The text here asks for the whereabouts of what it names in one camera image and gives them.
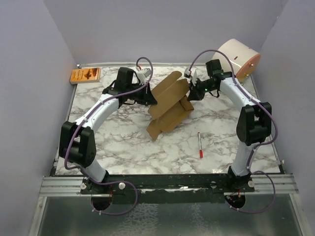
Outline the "brown cardboard box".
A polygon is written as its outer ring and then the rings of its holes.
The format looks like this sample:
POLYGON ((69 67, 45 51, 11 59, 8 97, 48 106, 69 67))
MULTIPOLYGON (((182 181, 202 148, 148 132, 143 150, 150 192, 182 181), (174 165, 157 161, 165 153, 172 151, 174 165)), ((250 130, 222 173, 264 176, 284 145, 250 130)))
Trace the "brown cardboard box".
POLYGON ((187 97, 188 81, 181 76, 181 72, 173 71, 152 89, 157 104, 148 109, 152 121, 147 132, 153 140, 174 130, 194 110, 187 97))

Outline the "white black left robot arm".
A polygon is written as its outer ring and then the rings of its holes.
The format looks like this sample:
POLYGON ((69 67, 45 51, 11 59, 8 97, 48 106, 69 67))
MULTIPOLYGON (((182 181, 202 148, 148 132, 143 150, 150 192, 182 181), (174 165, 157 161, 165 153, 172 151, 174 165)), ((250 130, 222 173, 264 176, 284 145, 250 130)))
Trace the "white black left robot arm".
POLYGON ((59 157, 64 159, 64 167, 73 164, 92 181, 92 189, 103 194, 108 190, 108 172, 96 160, 95 133, 105 120, 128 100, 140 105, 156 105, 150 89, 152 70, 127 67, 118 70, 117 77, 105 88, 99 100, 74 122, 66 121, 61 127, 59 157))

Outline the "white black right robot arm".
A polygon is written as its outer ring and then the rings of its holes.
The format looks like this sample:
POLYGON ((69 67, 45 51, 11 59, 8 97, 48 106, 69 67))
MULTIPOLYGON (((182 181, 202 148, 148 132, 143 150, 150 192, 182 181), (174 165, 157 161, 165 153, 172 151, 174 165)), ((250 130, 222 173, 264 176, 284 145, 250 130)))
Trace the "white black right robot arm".
POLYGON ((238 192, 251 177, 251 165, 258 146, 271 134, 270 103, 262 103, 255 100, 235 78, 234 70, 225 72, 219 59, 213 59, 206 63, 207 80, 200 80, 197 72, 192 67, 185 69, 184 76, 190 79, 189 101, 201 101, 205 93, 215 97, 220 93, 227 96, 240 115, 236 126, 236 134, 239 139, 239 147, 235 160, 228 169, 226 187, 231 192, 238 192))

